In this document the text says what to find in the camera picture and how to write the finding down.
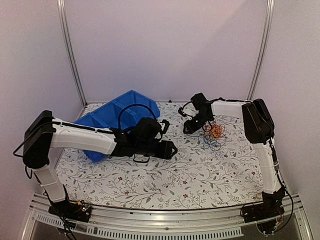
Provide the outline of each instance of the floral tablecloth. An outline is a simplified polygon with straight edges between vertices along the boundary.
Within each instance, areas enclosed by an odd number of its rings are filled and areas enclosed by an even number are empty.
[[[90,104],[84,114],[102,104]],[[203,209],[240,205],[261,200],[262,175],[243,121],[216,116],[223,137],[204,142],[203,132],[183,134],[183,103],[158,103],[161,119],[171,125],[163,136],[178,153],[171,159],[151,157],[148,163],[112,157],[92,163],[82,150],[66,148],[57,166],[71,200],[135,209]]]

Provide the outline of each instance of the blue bin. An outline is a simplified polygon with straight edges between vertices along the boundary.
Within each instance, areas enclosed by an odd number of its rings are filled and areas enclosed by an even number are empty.
[[[140,93],[130,90],[116,99],[104,104],[95,111],[88,113],[74,123],[95,128],[118,128],[118,117],[120,112],[132,104],[142,104],[149,107],[156,118],[160,117],[160,111],[155,101],[147,98]],[[133,106],[126,109],[121,115],[121,129],[135,126],[141,118],[152,118],[148,109],[141,106]],[[84,150],[85,155],[93,163],[107,157],[100,152]]]

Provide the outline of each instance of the vent grille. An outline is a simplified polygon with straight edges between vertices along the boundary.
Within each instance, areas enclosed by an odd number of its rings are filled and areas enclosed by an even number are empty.
[[[37,221],[49,224],[54,227],[63,228],[63,222],[55,216],[38,213]],[[241,227],[234,227],[226,230],[207,231],[200,233],[136,233],[119,230],[109,230],[102,227],[87,226],[86,232],[82,234],[102,237],[112,240],[223,240],[243,236]]]

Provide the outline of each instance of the white wall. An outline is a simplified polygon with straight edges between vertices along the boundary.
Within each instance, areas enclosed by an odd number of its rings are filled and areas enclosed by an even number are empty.
[[[42,110],[72,121],[82,107],[57,2],[1,1],[0,23],[0,239],[17,240],[36,181],[12,152]]]
[[[88,102],[134,89],[154,100],[244,99],[258,57],[267,1],[65,2]]]
[[[275,124],[276,150],[287,184],[298,192],[320,239],[320,1],[275,1],[255,98]]]

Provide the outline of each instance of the blue plastic container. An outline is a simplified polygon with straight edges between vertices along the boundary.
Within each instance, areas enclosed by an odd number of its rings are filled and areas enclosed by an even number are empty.
[[[156,118],[160,117],[160,111],[155,101],[142,94],[130,90],[116,99],[104,104],[95,111],[88,113],[74,123],[95,128],[118,128],[118,117],[122,109],[132,104],[142,104],[149,107]],[[152,118],[148,109],[141,106],[133,106],[126,109],[121,115],[121,129],[135,126],[141,118]],[[107,155],[100,152],[84,150],[85,155],[96,163]]]

